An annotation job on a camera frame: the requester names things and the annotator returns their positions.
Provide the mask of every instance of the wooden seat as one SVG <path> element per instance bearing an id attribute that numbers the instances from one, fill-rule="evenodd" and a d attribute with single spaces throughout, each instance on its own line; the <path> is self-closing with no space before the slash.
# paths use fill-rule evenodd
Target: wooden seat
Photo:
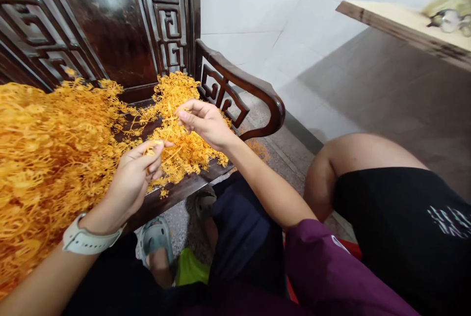
<path id="1" fill-rule="evenodd" d="M 70 67 L 94 85 L 103 78 L 118 82 L 125 90 L 123 101 L 147 106 L 157 75 L 181 71 L 201 82 L 202 99 L 230 117 L 236 133 L 250 109 L 232 84 L 267 104 L 271 112 L 268 124 L 240 135 L 243 140 L 270 135 L 283 124 L 285 107 L 273 87 L 239 69 L 200 39 L 200 0 L 0 3 L 1 83 L 14 81 L 51 92 L 69 78 L 64 70 Z M 209 84 L 208 77 L 215 83 Z M 237 118 L 228 112 L 232 101 L 240 109 Z M 150 124 L 146 130 L 158 125 Z M 231 164 L 223 168 L 213 160 L 208 172 L 187 175 L 179 184 L 167 186 L 170 193 L 165 200 L 159 199 L 159 191 L 150 193 L 129 227 L 142 225 L 231 168 Z"/>

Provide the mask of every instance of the green object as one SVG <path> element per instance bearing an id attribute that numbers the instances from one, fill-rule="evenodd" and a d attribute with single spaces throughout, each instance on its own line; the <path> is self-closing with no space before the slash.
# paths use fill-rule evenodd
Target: green object
<path id="1" fill-rule="evenodd" d="M 196 282 L 208 284 L 209 266 L 202 264 L 190 248 L 183 249 L 178 259 L 177 287 Z"/>

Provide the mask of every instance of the chair armrest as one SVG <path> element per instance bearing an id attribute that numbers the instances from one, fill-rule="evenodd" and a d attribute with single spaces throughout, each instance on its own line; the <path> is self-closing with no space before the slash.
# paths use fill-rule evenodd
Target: chair armrest
<path id="1" fill-rule="evenodd" d="M 203 57 L 214 67 L 216 72 L 207 65 L 203 66 Z M 213 84 L 212 90 L 206 85 L 206 77 L 208 75 L 216 79 L 219 83 L 219 92 L 216 84 Z M 247 131 L 240 135 L 240 138 L 244 141 L 253 137 L 265 137 L 273 134 L 281 128 L 285 121 L 285 105 L 270 83 L 254 77 L 233 65 L 220 52 L 206 46 L 201 39 L 196 40 L 195 79 L 201 82 L 202 89 L 204 89 L 207 99 L 220 108 L 226 116 L 231 118 L 236 128 L 240 126 L 250 109 L 243 103 L 237 92 L 229 85 L 229 81 L 261 99 L 268 106 L 270 109 L 270 119 L 266 126 Z M 241 111 L 237 119 L 227 111 L 232 102 L 226 100 L 224 104 L 222 104 L 226 92 L 231 96 Z"/>

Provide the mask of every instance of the carved wooden backrest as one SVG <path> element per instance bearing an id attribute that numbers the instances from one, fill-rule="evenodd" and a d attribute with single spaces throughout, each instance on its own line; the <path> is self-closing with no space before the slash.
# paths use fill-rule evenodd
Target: carved wooden backrest
<path id="1" fill-rule="evenodd" d="M 0 82 L 52 91 L 73 68 L 133 103 L 157 74 L 194 74 L 199 0 L 0 0 Z"/>

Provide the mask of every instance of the white smartwatch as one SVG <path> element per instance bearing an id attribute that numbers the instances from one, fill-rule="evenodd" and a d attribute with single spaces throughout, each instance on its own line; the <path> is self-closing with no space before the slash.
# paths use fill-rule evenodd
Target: white smartwatch
<path id="1" fill-rule="evenodd" d="M 62 241 L 64 242 L 62 251 L 70 251 L 80 255 L 99 254 L 114 245 L 126 226 L 124 225 L 111 235 L 93 235 L 88 230 L 79 228 L 79 221 L 85 215 L 86 213 L 80 214 L 64 232 L 62 236 Z"/>

